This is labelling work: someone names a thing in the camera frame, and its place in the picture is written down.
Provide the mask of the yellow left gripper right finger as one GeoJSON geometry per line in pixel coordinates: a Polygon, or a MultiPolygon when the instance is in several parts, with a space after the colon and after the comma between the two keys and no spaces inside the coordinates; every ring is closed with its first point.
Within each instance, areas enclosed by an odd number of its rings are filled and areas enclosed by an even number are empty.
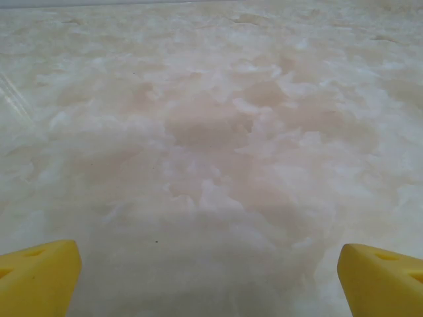
{"type": "Polygon", "coordinates": [[[342,247],[337,273],[355,317],[421,317],[422,260],[363,244],[342,247]]]}

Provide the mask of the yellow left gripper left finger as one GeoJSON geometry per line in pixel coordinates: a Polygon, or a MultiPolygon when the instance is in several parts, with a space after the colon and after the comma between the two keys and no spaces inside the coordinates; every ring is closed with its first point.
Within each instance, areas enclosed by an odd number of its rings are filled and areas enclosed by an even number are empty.
{"type": "Polygon", "coordinates": [[[81,268],[73,240],[1,255],[1,317],[65,316],[81,268]]]}

